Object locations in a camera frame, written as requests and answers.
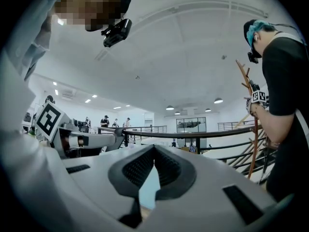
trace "railing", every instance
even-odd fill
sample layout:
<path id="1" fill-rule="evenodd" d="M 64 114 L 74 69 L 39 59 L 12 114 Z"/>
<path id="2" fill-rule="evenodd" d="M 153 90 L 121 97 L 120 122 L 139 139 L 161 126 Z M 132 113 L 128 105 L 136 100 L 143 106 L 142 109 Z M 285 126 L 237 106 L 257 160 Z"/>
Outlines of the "railing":
<path id="1" fill-rule="evenodd" d="M 103 130 L 111 133 L 114 132 L 114 129 L 112 128 L 102 128 Z M 240 173 L 244 175 L 248 175 L 249 173 L 249 168 L 251 165 L 251 159 L 253 155 L 253 149 L 254 149 L 254 141 L 249 139 L 248 142 L 240 143 L 240 144 L 235 144 L 235 145 L 226 145 L 226 146 L 220 146 L 220 147 L 205 147 L 201 148 L 200 147 L 200 140 L 204 138 L 216 138 L 216 137 L 224 137 L 224 136 L 232 136 L 232 135 L 239 135 L 239 134 L 244 134 L 244 133 L 249 133 L 254 130 L 254 126 L 250 127 L 245 127 L 241 129 L 233 129 L 233 130 L 226 130 L 226 131 L 219 131 L 219 132 L 193 132 L 193 133 L 161 133 L 161 132 L 149 132 L 149 129 L 146 130 L 133 130 L 134 128 L 125 128 L 123 130 L 123 137 L 124 137 L 124 143 L 122 147 L 128 146 L 129 142 L 136 143 L 137 140 L 141 140 L 144 138 L 170 138 L 170 139 L 195 139 L 196 143 L 196 149 L 197 153 L 206 153 L 208 151 L 214 151 L 218 149 L 228 149 L 228 148 L 234 148 L 234 147 L 239 147 L 239 146 L 245 146 L 245 150 L 242 151 L 241 154 L 237 154 L 234 156 L 228 156 L 228 157 L 223 157 L 223 158 L 217 158 L 218 160 L 221 160 Z M 254 170 L 253 173 L 257 171 L 262 172 L 262 177 L 267 169 L 267 167 L 271 164 L 274 163 L 275 156 L 276 156 L 276 150 L 273 150 L 271 148 L 267 148 L 266 143 L 265 143 L 265 133 L 262 130 L 262 127 L 259 125 L 258 126 L 259 134 L 258 134 L 258 151 L 257 151 L 257 158 L 254 162 Z"/>
<path id="2" fill-rule="evenodd" d="M 239 128 L 246 128 L 254 125 L 254 120 L 247 120 L 241 122 L 237 128 L 236 125 L 239 124 L 239 122 L 225 122 L 225 123 L 218 123 L 218 131 L 229 131 L 229 130 L 235 130 Z"/>

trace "hair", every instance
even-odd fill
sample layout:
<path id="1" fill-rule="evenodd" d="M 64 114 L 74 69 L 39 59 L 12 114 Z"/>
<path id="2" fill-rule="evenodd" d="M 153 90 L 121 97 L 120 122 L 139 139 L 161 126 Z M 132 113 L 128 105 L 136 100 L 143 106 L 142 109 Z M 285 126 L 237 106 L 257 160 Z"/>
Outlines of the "hair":
<path id="1" fill-rule="evenodd" d="M 276 28 L 272 25 L 263 25 L 261 30 L 265 31 L 265 32 L 274 32 L 277 31 Z"/>

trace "person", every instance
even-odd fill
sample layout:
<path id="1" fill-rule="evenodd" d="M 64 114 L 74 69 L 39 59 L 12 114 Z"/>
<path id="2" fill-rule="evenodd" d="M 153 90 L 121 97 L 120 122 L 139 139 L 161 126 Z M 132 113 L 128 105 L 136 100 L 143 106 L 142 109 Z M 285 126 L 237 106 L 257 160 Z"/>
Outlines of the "person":
<path id="1" fill-rule="evenodd" d="M 262 20 L 244 24 L 244 36 L 262 70 L 269 92 L 269 111 L 247 102 L 248 111 L 258 118 L 274 143 L 280 143 L 275 165 L 267 180 L 267 191 L 280 201 L 290 193 L 302 196 L 309 156 L 306 140 L 309 113 L 307 78 L 309 61 L 306 47 L 297 37 L 278 31 Z"/>
<path id="2" fill-rule="evenodd" d="M 28 82 L 38 60 L 49 50 L 52 15 L 66 20 L 67 24 L 85 25 L 87 31 L 95 31 L 122 18 L 130 2 L 131 0 L 37 0 L 26 10 L 4 51 L 18 74 Z"/>
<path id="3" fill-rule="evenodd" d="M 108 127 L 110 124 L 110 121 L 108 120 L 108 116 L 105 115 L 104 119 L 101 119 L 101 127 Z"/>
<path id="4" fill-rule="evenodd" d="M 114 123 L 112 124 L 112 127 L 116 127 L 116 128 L 119 127 L 117 118 L 115 119 Z"/>
<path id="5" fill-rule="evenodd" d="M 129 127 L 130 126 L 130 118 L 127 118 L 126 121 L 123 124 L 123 127 Z"/>

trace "light blue shirt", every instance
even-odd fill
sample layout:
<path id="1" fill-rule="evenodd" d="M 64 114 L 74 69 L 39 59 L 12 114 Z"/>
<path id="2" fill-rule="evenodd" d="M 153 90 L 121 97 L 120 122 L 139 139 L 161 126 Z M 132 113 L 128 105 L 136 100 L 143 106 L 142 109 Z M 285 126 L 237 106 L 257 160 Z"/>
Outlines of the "light blue shirt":
<path id="1" fill-rule="evenodd" d="M 28 81 L 37 61 L 49 50 L 50 10 L 56 1 L 34 0 L 16 24 L 3 49 L 24 81 Z"/>

